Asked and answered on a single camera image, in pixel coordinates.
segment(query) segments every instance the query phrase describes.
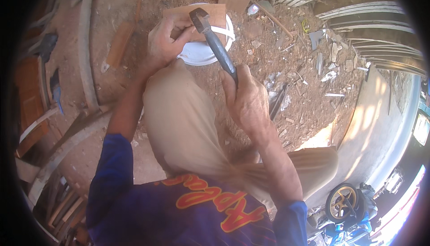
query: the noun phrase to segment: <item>metal hammer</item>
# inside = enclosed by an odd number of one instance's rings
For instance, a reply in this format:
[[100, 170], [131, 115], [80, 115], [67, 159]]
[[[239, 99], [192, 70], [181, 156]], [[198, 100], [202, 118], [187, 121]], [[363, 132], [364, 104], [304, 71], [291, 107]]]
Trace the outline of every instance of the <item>metal hammer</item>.
[[220, 39], [212, 31], [211, 25], [208, 22], [209, 14], [202, 8], [197, 8], [190, 12], [190, 17], [197, 31], [205, 35], [206, 41], [221, 64], [221, 67], [233, 77], [237, 87], [238, 82], [236, 68], [234, 67], [233, 61], [231, 61], [230, 56], [227, 54], [227, 51], [222, 45]]

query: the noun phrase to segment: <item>motorcycle wheel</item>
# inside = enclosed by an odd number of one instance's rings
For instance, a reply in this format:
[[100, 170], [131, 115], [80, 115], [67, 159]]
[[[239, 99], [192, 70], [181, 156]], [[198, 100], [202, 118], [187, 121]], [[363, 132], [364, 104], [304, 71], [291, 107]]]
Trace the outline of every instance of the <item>motorcycle wheel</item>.
[[350, 209], [345, 199], [351, 203], [354, 209], [358, 208], [358, 191], [350, 183], [344, 182], [331, 190], [325, 202], [325, 214], [335, 224], [343, 223], [350, 216]]

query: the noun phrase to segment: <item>gold wheel rim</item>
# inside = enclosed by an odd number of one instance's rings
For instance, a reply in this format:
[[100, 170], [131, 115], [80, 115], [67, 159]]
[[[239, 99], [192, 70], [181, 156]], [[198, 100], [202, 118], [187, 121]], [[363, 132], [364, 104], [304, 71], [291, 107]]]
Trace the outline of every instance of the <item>gold wheel rim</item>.
[[355, 207], [357, 196], [354, 189], [349, 186], [343, 186], [342, 188], [338, 189], [337, 192], [331, 197], [330, 213], [331, 216], [336, 219], [343, 219], [349, 215], [347, 214], [347, 212], [349, 212], [349, 208], [346, 204], [344, 204], [345, 198], [350, 201], [352, 207]]

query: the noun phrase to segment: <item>left hand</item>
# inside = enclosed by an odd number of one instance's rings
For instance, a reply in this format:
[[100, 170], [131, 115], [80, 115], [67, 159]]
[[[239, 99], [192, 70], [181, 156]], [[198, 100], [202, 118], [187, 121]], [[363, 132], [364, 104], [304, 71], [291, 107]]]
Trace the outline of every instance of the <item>left hand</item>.
[[[172, 30], [183, 30], [176, 39], [170, 37]], [[196, 30], [188, 14], [173, 14], [164, 17], [148, 35], [146, 61], [154, 71], [166, 67], [174, 60]]]

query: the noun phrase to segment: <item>hammer head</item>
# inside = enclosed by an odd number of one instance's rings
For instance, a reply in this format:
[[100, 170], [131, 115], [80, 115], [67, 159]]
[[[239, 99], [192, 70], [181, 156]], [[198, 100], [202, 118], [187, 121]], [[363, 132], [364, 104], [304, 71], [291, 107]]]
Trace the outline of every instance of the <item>hammer head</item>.
[[199, 33], [202, 33], [207, 29], [211, 29], [211, 25], [208, 22], [209, 14], [202, 8], [197, 8], [191, 11], [190, 17]]

